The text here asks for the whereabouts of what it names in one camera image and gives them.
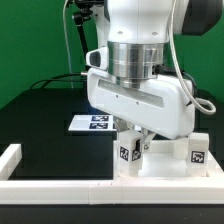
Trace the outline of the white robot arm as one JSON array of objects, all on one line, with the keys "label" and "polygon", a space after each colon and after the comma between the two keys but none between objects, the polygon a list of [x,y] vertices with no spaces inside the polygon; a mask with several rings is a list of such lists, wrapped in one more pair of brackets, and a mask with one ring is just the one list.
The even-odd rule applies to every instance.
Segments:
[{"label": "white robot arm", "polygon": [[171,140],[194,130],[195,112],[216,113],[183,78],[176,34],[200,36],[222,15],[223,0],[106,0],[97,21],[100,47],[86,55],[88,100],[114,116],[121,146],[139,133],[147,147],[159,134]]}]

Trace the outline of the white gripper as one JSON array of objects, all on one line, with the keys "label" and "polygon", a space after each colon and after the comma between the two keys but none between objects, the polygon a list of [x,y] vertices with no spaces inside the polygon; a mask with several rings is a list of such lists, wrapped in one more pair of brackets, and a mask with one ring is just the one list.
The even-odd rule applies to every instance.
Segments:
[{"label": "white gripper", "polygon": [[142,152],[150,148],[155,133],[177,139],[194,129],[195,107],[179,80],[156,69],[163,64],[163,50],[112,46],[86,55],[91,106],[115,116],[118,133],[128,130],[127,122],[142,127]]}]

